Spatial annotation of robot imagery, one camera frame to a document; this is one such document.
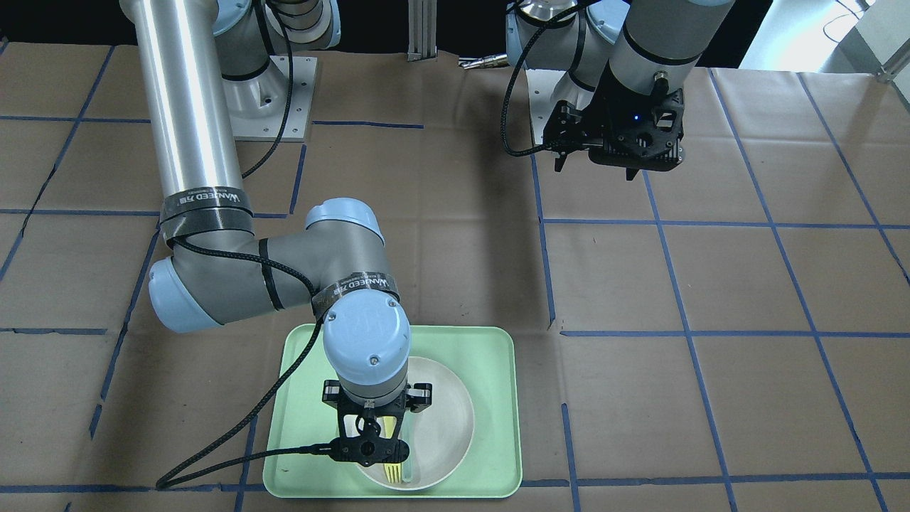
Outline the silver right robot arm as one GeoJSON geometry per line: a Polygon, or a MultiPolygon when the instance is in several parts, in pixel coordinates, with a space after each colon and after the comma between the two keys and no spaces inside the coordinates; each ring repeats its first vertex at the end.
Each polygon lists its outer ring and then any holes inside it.
{"type": "Polygon", "coordinates": [[[156,315],[191,333],[302,304],[313,307],[337,373],[323,393],[339,419],[328,444],[299,448],[361,466],[402,462],[410,448],[380,418],[403,421],[432,402],[407,381],[412,330],[374,212],[354,198],[323,201],[298,233],[257,238],[236,153],[232,114],[281,110],[292,88],[271,58],[331,42],[337,10],[319,1],[123,1],[136,29],[164,201],[161,234],[173,250],[149,275],[156,315]]]}

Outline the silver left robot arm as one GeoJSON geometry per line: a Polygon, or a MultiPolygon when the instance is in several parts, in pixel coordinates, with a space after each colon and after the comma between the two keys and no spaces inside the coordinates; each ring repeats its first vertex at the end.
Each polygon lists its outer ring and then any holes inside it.
{"type": "Polygon", "coordinates": [[[507,139],[519,72],[528,79],[532,146],[562,171],[583,152],[601,166],[672,171],[685,159],[685,79],[732,1],[513,1],[506,55],[513,68],[500,114],[507,139]]]}

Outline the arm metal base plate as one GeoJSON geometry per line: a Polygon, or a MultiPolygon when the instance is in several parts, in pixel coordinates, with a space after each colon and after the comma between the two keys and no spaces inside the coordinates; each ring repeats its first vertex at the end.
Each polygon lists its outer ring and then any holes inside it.
{"type": "Polygon", "coordinates": [[[543,144],[543,130],[557,101],[553,94],[563,75],[565,71],[555,69],[525,71],[533,145],[543,144]]]}
{"type": "Polygon", "coordinates": [[[284,126],[283,142],[305,142],[319,60],[315,56],[272,56],[259,77],[223,78],[234,139],[238,142],[274,140],[284,126]]]}

